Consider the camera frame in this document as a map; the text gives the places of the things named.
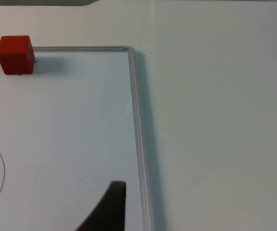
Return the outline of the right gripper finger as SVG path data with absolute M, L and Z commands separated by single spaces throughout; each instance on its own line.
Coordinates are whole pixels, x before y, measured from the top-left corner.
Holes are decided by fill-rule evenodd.
M 93 211 L 78 231 L 125 230 L 126 182 L 112 181 Z

